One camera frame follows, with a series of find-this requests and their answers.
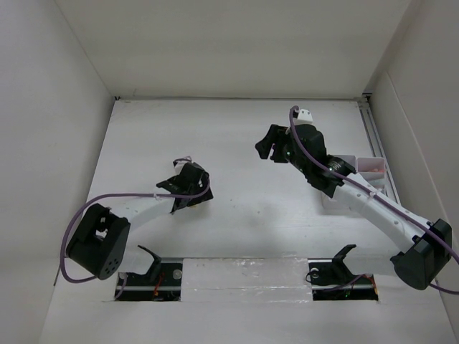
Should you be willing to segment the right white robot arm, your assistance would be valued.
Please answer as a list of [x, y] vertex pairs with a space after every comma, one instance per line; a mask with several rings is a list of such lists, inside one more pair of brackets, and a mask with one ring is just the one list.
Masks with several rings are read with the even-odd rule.
[[450, 261], [452, 229], [447, 222], [431, 222], [389, 199], [350, 163], [328, 154], [323, 134], [313, 125], [271, 125], [255, 150], [261, 159], [293, 165], [313, 188], [389, 237], [399, 248], [390, 259], [394, 271], [410, 287], [425, 290]]

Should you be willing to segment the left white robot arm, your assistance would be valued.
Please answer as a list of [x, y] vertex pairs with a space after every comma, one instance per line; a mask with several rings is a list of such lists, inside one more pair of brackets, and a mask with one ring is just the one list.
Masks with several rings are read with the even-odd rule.
[[116, 272], [134, 274], [147, 285], [159, 278], [161, 258], [142, 245], [129, 247], [129, 235], [160, 216], [213, 198], [210, 175], [203, 167], [180, 158], [174, 168], [175, 175], [157, 183], [155, 192], [106, 193], [81, 206], [61, 243], [60, 271], [66, 281], [79, 282], [67, 273], [66, 259], [89, 272], [89, 280], [106, 280]]

